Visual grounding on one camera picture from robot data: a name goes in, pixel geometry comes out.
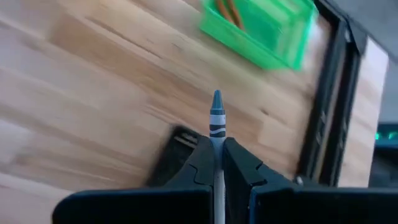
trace green light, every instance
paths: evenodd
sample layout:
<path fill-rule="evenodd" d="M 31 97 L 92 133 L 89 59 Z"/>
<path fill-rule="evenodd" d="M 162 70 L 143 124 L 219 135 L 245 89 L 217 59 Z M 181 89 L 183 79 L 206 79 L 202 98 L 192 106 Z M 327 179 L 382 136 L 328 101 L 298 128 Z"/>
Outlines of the green light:
<path fill-rule="evenodd" d="M 397 132 L 392 132 L 388 134 L 388 139 L 393 139 L 398 133 Z"/>

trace black plastic holder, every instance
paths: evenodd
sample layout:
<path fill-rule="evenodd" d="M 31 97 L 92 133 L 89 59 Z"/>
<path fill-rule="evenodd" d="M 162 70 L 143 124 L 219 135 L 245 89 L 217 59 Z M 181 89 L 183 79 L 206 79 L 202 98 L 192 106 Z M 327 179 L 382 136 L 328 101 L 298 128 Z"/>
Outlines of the black plastic holder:
<path fill-rule="evenodd" d="M 331 38 L 326 50 L 318 89 L 308 122 L 302 153 L 297 166 L 297 178 L 329 186 L 337 186 L 345 143 L 351 118 L 361 56 L 366 49 L 367 33 L 331 1 L 314 0 L 321 16 L 331 25 Z M 330 112 L 331 96 L 339 63 L 344 59 L 343 74 L 334 113 Z M 326 135 L 326 122 L 331 119 L 331 129 Z M 323 143 L 326 151 L 323 163 L 318 163 Z M 316 176 L 317 166 L 321 175 Z"/>
<path fill-rule="evenodd" d="M 159 159 L 152 168 L 145 186 L 163 186 L 178 173 L 197 148 L 199 136 L 200 134 L 184 126 L 174 126 L 160 150 Z"/>
<path fill-rule="evenodd" d="M 194 150 L 169 160 L 171 170 L 156 176 L 169 177 L 156 187 L 127 190 L 87 190 L 63 199 L 52 216 L 54 224 L 66 223 L 214 223 L 213 180 L 215 155 L 210 139 L 177 127 L 165 149 L 180 139 L 194 139 Z M 226 223 L 397 223 L 396 189 L 324 187 L 295 184 L 267 167 L 234 138 L 223 146 L 226 186 Z"/>

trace black device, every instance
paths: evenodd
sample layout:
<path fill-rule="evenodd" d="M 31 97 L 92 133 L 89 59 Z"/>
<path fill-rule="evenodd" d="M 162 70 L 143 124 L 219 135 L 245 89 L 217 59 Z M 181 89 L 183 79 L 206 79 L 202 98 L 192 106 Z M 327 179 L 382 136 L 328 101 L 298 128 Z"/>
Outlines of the black device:
<path fill-rule="evenodd" d="M 151 187 L 75 193 L 57 205 L 53 223 L 213 223 L 211 141 L 178 126 L 162 155 Z M 223 169 L 227 223 L 398 222 L 398 191 L 298 185 L 233 138 L 224 143 Z"/>

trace black stripe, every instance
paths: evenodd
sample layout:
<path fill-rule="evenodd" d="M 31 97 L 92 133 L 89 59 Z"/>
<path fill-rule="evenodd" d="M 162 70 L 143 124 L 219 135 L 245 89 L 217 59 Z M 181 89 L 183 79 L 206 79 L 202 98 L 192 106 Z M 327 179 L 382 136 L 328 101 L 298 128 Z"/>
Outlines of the black stripe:
<path fill-rule="evenodd" d="M 210 137 L 214 137 L 214 138 L 223 138 L 225 137 L 225 131 L 220 131 L 219 133 L 216 134 L 210 134 Z"/>
<path fill-rule="evenodd" d="M 225 128 L 225 124 L 211 124 L 210 125 L 210 131 L 216 131 L 216 130 L 219 130 L 220 128 Z"/>
<path fill-rule="evenodd" d="M 225 115 L 225 110 L 210 110 L 210 115 Z"/>

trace black metal edge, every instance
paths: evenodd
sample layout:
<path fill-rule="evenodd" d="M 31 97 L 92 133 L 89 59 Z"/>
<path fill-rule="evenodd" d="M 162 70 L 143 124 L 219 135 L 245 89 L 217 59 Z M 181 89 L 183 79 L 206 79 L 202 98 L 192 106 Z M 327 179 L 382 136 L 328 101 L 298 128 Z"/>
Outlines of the black metal edge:
<path fill-rule="evenodd" d="M 332 34 L 323 61 L 318 88 L 310 113 L 296 176 L 314 179 L 319 152 L 325 140 L 325 126 L 328 120 L 330 98 L 333 93 L 338 63 L 345 47 L 347 24 L 343 16 L 324 0 L 315 0 L 320 14 L 332 26 Z"/>
<path fill-rule="evenodd" d="M 383 43 L 381 43 L 375 36 L 370 33 L 364 26 L 362 26 L 356 19 L 345 13 L 344 10 L 342 10 L 340 7 L 337 6 L 337 4 L 334 2 L 334 0 L 314 0 L 315 5 L 317 7 L 326 7 L 329 9 L 330 12 L 325 13 L 325 16 L 328 16 L 328 14 L 333 13 L 334 15 L 338 16 L 340 19 L 345 19 L 349 23 L 349 27 L 351 30 L 355 29 L 355 34 L 354 34 L 354 39 L 358 39 L 357 37 L 361 39 L 365 39 L 366 37 L 369 36 L 372 38 L 373 41 L 375 41 L 380 47 L 383 48 L 385 52 L 389 55 L 389 58 L 394 61 L 398 62 L 398 55 L 392 53 Z M 333 19 L 329 20 L 327 17 L 326 19 L 329 22 L 334 22 Z M 358 41 L 355 40 L 357 48 L 359 49 L 359 52 L 361 55 L 363 55 L 364 50 L 366 48 L 366 41 Z"/>
<path fill-rule="evenodd" d="M 361 64 L 361 54 L 356 44 L 349 42 L 346 49 L 340 89 L 319 178 L 319 183 L 331 187 L 338 185 Z"/>

